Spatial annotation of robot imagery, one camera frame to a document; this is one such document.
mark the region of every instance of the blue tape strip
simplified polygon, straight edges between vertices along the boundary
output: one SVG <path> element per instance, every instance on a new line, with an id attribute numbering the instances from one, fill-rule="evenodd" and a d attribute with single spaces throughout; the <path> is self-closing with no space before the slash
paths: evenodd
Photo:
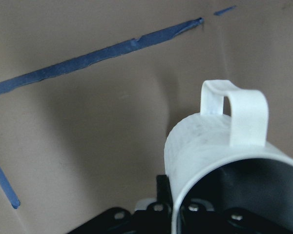
<path id="1" fill-rule="evenodd" d="M 10 200 L 13 208 L 17 209 L 21 204 L 20 200 L 18 196 L 15 194 L 14 190 L 12 189 L 8 179 L 5 177 L 5 174 L 3 173 L 1 167 L 0 167 L 0 186 L 3 189 L 7 198 Z"/>
<path id="2" fill-rule="evenodd" d="M 215 16 L 221 16 L 222 14 L 224 14 L 224 13 L 226 13 L 226 12 L 228 12 L 228 11 L 233 10 L 235 7 L 236 7 L 236 6 L 231 6 L 231 7 L 228 7 L 228 8 L 226 8 L 226 9 L 223 9 L 223 10 L 220 10 L 220 11 L 216 11 L 216 12 L 214 13 L 214 15 L 215 15 Z"/>
<path id="3" fill-rule="evenodd" d="M 67 74 L 76 70 L 83 69 L 96 62 L 114 58 L 120 55 L 128 54 L 130 52 L 156 45 L 158 43 L 173 39 L 175 36 L 183 33 L 186 30 L 194 28 L 204 22 L 203 18 L 190 20 L 169 28 L 162 29 L 140 37 L 139 39 L 131 39 L 113 46 L 83 55 L 77 58 L 42 68 L 35 72 L 31 72 L 19 77 L 8 79 L 0 82 L 0 94 L 10 92 L 18 87 L 39 82 L 44 79 L 57 77 L 59 75 Z"/>

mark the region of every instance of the white mug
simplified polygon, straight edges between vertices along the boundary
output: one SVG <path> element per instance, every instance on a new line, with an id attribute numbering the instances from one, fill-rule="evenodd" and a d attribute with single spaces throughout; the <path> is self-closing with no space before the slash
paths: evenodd
<path id="1" fill-rule="evenodd" d="M 231 117 L 223 114 L 228 97 Z M 266 142 L 268 105 L 257 90 L 229 80 L 207 80 L 201 112 L 169 133 L 165 171 L 173 198 L 172 234 L 187 196 L 209 200 L 215 209 L 248 209 L 293 231 L 293 159 Z"/>

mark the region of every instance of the white handle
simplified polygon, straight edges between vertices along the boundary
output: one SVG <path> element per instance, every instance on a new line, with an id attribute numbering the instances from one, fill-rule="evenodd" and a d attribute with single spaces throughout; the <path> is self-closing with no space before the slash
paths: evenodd
<path id="1" fill-rule="evenodd" d="M 240 89 L 229 80 L 206 80 L 201 92 L 201 115 L 222 115 L 224 97 L 231 107 L 230 145 L 265 146 L 268 104 L 258 90 Z"/>

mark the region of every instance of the painter's tape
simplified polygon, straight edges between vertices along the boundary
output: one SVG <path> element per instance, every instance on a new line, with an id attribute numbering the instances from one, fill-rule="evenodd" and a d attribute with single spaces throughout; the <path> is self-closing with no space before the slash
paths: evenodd
<path id="1" fill-rule="evenodd" d="M 221 16 L 222 14 L 224 14 L 224 13 L 226 13 L 226 12 L 228 12 L 228 11 L 233 10 L 235 7 L 236 7 L 236 6 L 231 6 L 231 7 L 228 7 L 228 8 L 226 8 L 226 9 L 223 9 L 223 10 L 220 10 L 220 11 L 216 11 L 216 12 L 214 13 L 214 15 L 215 15 L 215 16 Z"/>
<path id="2" fill-rule="evenodd" d="M 31 72 L 19 77 L 8 79 L 0 82 L 0 94 L 10 92 L 18 87 L 39 82 L 44 79 L 57 77 L 59 75 L 67 74 L 76 70 L 83 69 L 96 62 L 114 58 L 120 55 L 128 54 L 130 52 L 143 49 L 145 47 L 156 45 L 158 43 L 173 39 L 175 36 L 194 28 L 204 22 L 203 18 L 190 20 L 169 28 L 162 29 L 150 34 L 141 36 L 138 39 L 127 40 L 113 46 L 94 51 L 87 55 L 42 68 L 35 72 Z"/>
<path id="3" fill-rule="evenodd" d="M 18 196 L 15 194 L 14 190 L 12 189 L 11 184 L 9 183 L 5 174 L 3 173 L 1 167 L 0 167 L 0 186 L 2 190 L 4 191 L 6 197 L 11 202 L 11 205 L 13 206 L 13 208 L 17 209 L 21 204 L 20 200 Z"/>

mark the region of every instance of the cardboard surface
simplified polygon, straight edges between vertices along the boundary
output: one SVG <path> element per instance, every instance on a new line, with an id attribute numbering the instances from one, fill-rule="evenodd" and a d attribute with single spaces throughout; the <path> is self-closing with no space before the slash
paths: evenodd
<path id="1" fill-rule="evenodd" d="M 62 234 L 154 197 L 167 133 L 198 112 L 206 79 L 262 90 L 268 140 L 293 157 L 293 1 L 0 1 L 0 81 L 198 17 L 171 41 L 0 95 L 0 166 L 21 201 L 0 190 L 0 233 Z"/>

